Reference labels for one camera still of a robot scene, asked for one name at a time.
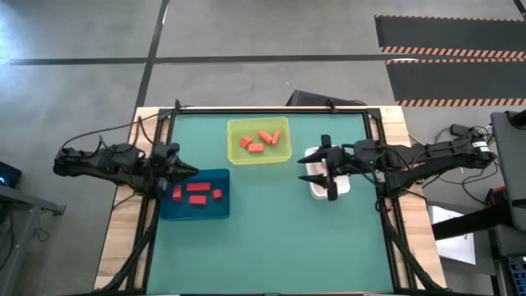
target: metal stand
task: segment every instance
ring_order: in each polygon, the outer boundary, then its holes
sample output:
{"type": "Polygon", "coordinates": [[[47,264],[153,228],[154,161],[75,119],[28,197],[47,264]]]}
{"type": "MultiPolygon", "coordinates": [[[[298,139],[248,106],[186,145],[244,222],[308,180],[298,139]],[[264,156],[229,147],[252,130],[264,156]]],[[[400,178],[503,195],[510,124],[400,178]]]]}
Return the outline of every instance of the metal stand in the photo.
{"type": "Polygon", "coordinates": [[[5,186],[0,186],[0,201],[6,201],[2,206],[9,206],[12,223],[13,249],[5,266],[0,270],[0,295],[11,295],[16,277],[24,261],[31,239],[35,236],[35,229],[39,225],[42,210],[52,211],[54,215],[62,215],[66,206],[58,205],[38,197],[26,195],[5,186]]]}
{"type": "Polygon", "coordinates": [[[507,205],[492,206],[458,218],[435,223],[432,228],[435,240],[441,240],[489,229],[499,224],[513,225],[510,208],[507,205]]]}

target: black floor mat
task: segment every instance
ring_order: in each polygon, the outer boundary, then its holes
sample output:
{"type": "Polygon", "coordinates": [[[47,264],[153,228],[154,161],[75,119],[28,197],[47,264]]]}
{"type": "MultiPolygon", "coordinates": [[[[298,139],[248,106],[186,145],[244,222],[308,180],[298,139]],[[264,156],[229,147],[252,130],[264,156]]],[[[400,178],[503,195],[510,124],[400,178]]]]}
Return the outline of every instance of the black floor mat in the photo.
{"type": "Polygon", "coordinates": [[[526,22],[424,16],[375,16],[385,53],[524,58],[526,22]]]}
{"type": "Polygon", "coordinates": [[[457,107],[526,104],[526,60],[449,58],[389,60],[396,104],[457,107]]]}

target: teal mat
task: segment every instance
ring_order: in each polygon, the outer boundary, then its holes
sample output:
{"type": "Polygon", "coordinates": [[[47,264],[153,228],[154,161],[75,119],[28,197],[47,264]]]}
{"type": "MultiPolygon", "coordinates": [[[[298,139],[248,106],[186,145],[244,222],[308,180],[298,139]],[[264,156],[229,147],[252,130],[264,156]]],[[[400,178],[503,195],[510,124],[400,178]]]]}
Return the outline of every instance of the teal mat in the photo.
{"type": "Polygon", "coordinates": [[[297,178],[306,169],[296,161],[324,133],[334,144],[366,138],[358,114],[177,115],[181,160],[230,170],[230,217],[160,220],[148,294],[393,292],[373,185],[354,176],[337,201],[316,201],[297,178]],[[231,164],[227,121],[276,116],[288,118],[292,158],[231,164]]]}

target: red block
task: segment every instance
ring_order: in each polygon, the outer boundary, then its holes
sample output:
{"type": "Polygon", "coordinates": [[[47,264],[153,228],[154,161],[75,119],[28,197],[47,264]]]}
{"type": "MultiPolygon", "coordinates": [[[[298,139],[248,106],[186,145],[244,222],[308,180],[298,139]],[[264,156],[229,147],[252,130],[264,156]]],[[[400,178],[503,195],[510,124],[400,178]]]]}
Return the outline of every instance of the red block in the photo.
{"type": "Polygon", "coordinates": [[[272,136],[268,132],[260,132],[261,140],[265,141],[267,144],[272,143],[272,136]]]}
{"type": "Polygon", "coordinates": [[[251,137],[244,136],[243,139],[241,139],[241,143],[239,143],[239,145],[241,146],[241,148],[245,149],[247,148],[248,144],[250,144],[251,142],[252,142],[251,137]]]}
{"type": "Polygon", "coordinates": [[[175,185],[173,187],[172,200],[175,202],[182,201],[182,188],[181,185],[175,185]]]}
{"type": "Polygon", "coordinates": [[[248,152],[263,152],[264,150],[263,144],[250,144],[248,146],[248,152]]]}
{"type": "Polygon", "coordinates": [[[191,205],[206,205],[206,196],[190,196],[191,205]]]}
{"type": "Polygon", "coordinates": [[[278,144],[278,139],[279,139],[279,131],[276,131],[276,132],[274,133],[274,136],[272,137],[272,142],[271,142],[271,144],[272,144],[272,145],[276,145],[276,144],[278,144]]]}
{"type": "Polygon", "coordinates": [[[210,183],[189,183],[187,184],[188,192],[197,192],[197,191],[209,191],[210,183]]]}
{"type": "Polygon", "coordinates": [[[221,189],[215,189],[214,191],[212,191],[212,197],[214,199],[223,198],[223,192],[221,191],[221,189]]]}

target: gray floor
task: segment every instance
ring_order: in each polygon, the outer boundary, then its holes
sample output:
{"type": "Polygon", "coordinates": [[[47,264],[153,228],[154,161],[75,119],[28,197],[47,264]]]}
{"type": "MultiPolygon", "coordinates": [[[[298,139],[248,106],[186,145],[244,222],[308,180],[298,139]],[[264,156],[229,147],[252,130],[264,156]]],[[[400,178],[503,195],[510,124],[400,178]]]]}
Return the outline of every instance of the gray floor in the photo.
{"type": "MultiPolygon", "coordinates": [[[[2,0],[0,58],[145,57],[160,0],[2,0]]],[[[379,53],[375,14],[519,19],[510,0],[172,0],[158,56],[379,53]]],[[[24,172],[21,189],[68,204],[60,219],[43,216],[52,234],[34,243],[17,295],[90,290],[104,241],[115,186],[94,178],[53,175],[53,157],[69,137],[129,122],[142,65],[0,66],[1,161],[24,172]]],[[[282,105],[301,89],[368,104],[393,104],[382,62],[291,62],[157,65],[146,106],[282,105]]],[[[423,141],[451,123],[486,125],[489,114],[513,108],[405,109],[408,129],[423,141]]],[[[124,141],[126,130],[109,133],[124,141]]],[[[75,146],[91,148],[95,138],[75,146]]],[[[462,178],[456,170],[445,177],[462,178]]],[[[469,187],[482,197],[499,176],[469,187]]],[[[477,207],[462,189],[436,182],[431,201],[477,207]]],[[[478,256],[488,258],[486,248],[478,256]]],[[[445,262],[459,292],[489,294],[486,275],[445,262]]]]}

